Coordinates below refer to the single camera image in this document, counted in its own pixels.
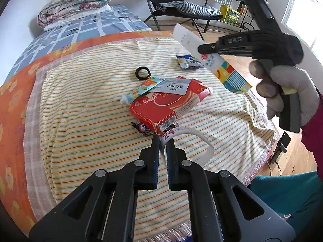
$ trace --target fringe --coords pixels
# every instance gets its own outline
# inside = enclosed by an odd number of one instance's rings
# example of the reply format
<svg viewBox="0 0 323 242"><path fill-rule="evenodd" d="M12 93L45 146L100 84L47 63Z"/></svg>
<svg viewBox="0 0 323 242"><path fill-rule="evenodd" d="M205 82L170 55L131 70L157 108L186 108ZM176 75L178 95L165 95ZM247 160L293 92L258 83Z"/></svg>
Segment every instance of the fringe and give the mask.
<svg viewBox="0 0 323 242"><path fill-rule="evenodd" d="M187 220L180 225L171 228L161 234L137 240L137 242L176 242L184 241L187 237L192 235L191 221Z"/></svg>
<svg viewBox="0 0 323 242"><path fill-rule="evenodd" d="M257 164L254 165L252 170L241 180L241 182L247 186L251 183L251 181L255 178L255 176L259 173L259 170L266 164L269 157L273 154L273 147L277 145L279 140L279 136L275 133L273 138L271 139L269 145L267 146L267 150L262 154L259 158Z"/></svg>

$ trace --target striped cushion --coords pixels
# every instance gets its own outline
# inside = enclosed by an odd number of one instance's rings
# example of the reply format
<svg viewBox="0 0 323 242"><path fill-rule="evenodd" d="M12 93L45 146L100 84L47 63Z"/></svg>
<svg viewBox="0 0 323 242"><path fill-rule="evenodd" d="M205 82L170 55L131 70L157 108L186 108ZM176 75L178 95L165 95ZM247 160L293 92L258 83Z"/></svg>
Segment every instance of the striped cushion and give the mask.
<svg viewBox="0 0 323 242"><path fill-rule="evenodd" d="M220 10L214 7L208 5L201 6L187 1L160 3L160 5L162 6L161 10L163 8L175 7L181 13L193 16L212 17L221 14Z"/></svg>

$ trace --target gloved hand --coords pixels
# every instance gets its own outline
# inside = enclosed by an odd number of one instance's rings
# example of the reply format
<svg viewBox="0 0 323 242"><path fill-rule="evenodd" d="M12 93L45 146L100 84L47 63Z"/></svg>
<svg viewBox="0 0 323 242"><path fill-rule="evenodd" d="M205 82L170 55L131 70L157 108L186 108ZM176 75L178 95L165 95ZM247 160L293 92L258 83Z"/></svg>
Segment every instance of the gloved hand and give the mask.
<svg viewBox="0 0 323 242"><path fill-rule="evenodd" d="M267 117L272 119L284 108L284 102L278 94L279 84L282 87L294 88L298 91L301 108L301 126L306 125L315 115L320 97L308 73L294 66L274 66L270 70L270 77L260 61L249 64L250 73L262 81L257 85L258 94L267 100Z"/></svg>

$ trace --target teal fabric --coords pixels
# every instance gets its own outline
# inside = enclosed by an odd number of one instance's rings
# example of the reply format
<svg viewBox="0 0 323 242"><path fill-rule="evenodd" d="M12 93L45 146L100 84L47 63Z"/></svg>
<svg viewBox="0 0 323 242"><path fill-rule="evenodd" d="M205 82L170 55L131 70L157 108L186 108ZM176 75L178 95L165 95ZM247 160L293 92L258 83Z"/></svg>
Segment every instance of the teal fabric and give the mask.
<svg viewBox="0 0 323 242"><path fill-rule="evenodd" d="M323 200L317 172L288 176L256 176L250 189L279 215L292 214L287 222L298 234Z"/></svg>

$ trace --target candy wrapper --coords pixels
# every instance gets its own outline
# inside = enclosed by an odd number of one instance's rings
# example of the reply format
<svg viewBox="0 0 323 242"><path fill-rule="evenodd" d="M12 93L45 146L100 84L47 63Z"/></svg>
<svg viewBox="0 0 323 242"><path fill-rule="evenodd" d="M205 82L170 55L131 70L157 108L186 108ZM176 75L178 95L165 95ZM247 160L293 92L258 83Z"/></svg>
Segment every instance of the candy wrapper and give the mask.
<svg viewBox="0 0 323 242"><path fill-rule="evenodd" d="M176 57L182 69L199 69L203 67L202 63L190 54L183 56L177 55Z"/></svg>
<svg viewBox="0 0 323 242"><path fill-rule="evenodd" d="M139 120L136 121L136 123L131 122L132 126L138 130L139 133L141 133L143 136L151 136L154 134L152 130L149 129L148 126L146 126L144 123L140 122ZM168 128L166 128L163 132L161 132L161 136L166 133L168 130L178 127L178 123L175 122L171 124Z"/></svg>

